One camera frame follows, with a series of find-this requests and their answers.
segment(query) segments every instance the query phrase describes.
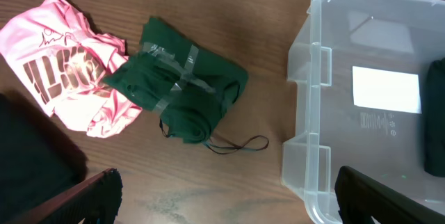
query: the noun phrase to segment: crumpled pink cloth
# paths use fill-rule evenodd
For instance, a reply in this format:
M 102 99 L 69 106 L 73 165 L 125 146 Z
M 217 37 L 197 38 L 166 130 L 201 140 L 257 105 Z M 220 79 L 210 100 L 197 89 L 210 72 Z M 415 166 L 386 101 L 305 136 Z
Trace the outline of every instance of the crumpled pink cloth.
M 68 129 L 106 138 L 142 110 L 99 82 L 128 60 L 124 41 L 93 33 L 66 0 L 45 0 L 12 18 L 0 31 L 0 53 L 43 111 Z

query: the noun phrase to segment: wood grain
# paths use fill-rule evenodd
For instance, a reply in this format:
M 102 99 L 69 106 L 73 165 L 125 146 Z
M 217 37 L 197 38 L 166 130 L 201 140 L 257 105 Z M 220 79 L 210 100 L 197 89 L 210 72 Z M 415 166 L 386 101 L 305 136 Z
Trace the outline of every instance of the wood grain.
M 43 0 L 0 0 L 0 26 Z M 287 51 L 310 0 L 70 0 L 97 28 L 138 48 L 142 25 L 162 17 L 203 47 L 246 68 L 242 98 L 218 125 L 239 142 L 268 136 L 262 152 L 218 156 L 165 139 L 150 112 L 120 135 L 88 138 L 51 120 L 88 156 L 90 174 L 117 168 L 124 183 L 116 223 L 311 223 L 303 201 L 280 183 L 282 143 L 295 132 L 296 85 L 286 82 Z M 0 59 L 0 90 L 32 96 Z

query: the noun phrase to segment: plastic bin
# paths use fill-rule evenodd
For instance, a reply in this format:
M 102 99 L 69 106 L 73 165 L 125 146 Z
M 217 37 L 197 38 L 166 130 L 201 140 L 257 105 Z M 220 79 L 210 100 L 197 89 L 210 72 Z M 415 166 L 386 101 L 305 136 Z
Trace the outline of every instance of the plastic bin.
M 445 214 L 445 178 L 423 170 L 421 115 L 355 106 L 352 80 L 359 66 L 418 74 L 421 86 L 445 57 L 445 2 L 311 0 L 307 13 L 289 51 L 297 125 L 283 184 L 316 223 L 341 223 L 334 185 L 344 165 Z

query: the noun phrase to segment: blank white sticker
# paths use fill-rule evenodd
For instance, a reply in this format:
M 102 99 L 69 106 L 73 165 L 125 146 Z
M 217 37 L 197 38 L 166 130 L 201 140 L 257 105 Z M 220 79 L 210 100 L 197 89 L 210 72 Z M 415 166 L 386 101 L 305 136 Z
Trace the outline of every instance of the blank white sticker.
M 353 67 L 354 105 L 408 113 L 421 113 L 419 76 Z

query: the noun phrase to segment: folded green garment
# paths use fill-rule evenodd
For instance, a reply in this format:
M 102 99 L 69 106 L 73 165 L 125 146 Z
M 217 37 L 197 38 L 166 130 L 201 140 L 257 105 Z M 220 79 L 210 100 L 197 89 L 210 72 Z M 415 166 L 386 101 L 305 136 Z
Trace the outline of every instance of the folded green garment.
M 207 141 L 244 91 L 248 73 L 156 18 L 144 25 L 140 45 L 142 51 L 103 82 L 160 113 L 169 136 L 185 143 Z

